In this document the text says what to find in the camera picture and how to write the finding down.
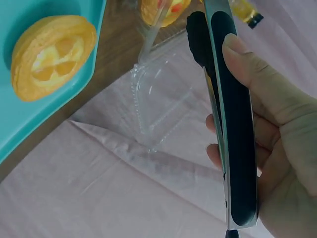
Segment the clear plastic container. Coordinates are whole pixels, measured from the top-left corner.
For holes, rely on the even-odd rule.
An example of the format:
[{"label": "clear plastic container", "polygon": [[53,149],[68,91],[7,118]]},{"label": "clear plastic container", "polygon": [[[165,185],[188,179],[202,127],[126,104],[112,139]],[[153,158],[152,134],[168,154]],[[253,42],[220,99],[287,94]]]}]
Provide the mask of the clear plastic container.
[{"label": "clear plastic container", "polygon": [[202,69],[175,50],[178,45],[187,42],[187,16],[193,11],[203,10],[203,5],[198,0],[192,0],[188,7],[180,10],[182,14],[167,23],[166,14],[171,12],[172,1],[162,0],[159,5],[154,2],[138,2],[139,29],[145,40],[131,78],[140,126],[137,138],[152,152],[166,146],[164,143],[168,137],[181,127],[186,117],[204,120],[210,113],[210,106],[203,105],[195,93],[201,86],[196,79],[204,80]]}]

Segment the yellow liquid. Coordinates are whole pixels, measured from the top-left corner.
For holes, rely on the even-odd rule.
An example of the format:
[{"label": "yellow liquid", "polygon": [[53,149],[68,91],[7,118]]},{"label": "yellow liquid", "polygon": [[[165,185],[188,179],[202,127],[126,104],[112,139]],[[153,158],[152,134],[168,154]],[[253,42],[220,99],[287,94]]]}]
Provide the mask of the yellow liquid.
[{"label": "yellow liquid", "polygon": [[243,22],[250,21],[257,14],[255,8],[245,0],[230,0],[229,3],[232,14]]}]

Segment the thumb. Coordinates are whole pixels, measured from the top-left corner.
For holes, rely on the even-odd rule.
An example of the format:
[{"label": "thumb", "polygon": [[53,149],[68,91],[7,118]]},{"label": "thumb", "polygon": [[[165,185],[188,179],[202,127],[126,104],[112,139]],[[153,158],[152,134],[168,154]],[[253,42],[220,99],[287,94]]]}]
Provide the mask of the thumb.
[{"label": "thumb", "polygon": [[286,124],[315,109],[311,97],[254,53],[247,53],[237,36],[225,37],[222,52],[233,76],[260,99],[278,124]]}]

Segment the hand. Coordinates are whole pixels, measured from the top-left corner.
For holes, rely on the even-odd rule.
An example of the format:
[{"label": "hand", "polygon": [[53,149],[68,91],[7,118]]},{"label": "hand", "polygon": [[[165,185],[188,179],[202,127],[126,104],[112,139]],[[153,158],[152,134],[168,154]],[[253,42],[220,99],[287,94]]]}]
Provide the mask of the hand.
[{"label": "hand", "polygon": [[[317,100],[247,53],[235,35],[226,37],[222,51],[251,94],[263,224],[276,238],[317,237]],[[206,125],[215,132],[212,115]],[[218,145],[207,153],[220,168]]]}]

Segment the black bottle cap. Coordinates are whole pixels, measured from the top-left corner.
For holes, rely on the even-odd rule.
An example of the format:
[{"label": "black bottle cap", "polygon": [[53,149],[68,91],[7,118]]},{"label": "black bottle cap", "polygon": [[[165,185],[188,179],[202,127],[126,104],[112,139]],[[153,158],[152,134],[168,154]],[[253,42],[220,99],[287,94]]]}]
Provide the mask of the black bottle cap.
[{"label": "black bottle cap", "polygon": [[248,21],[248,26],[253,29],[256,27],[256,25],[263,19],[264,17],[257,13]]}]

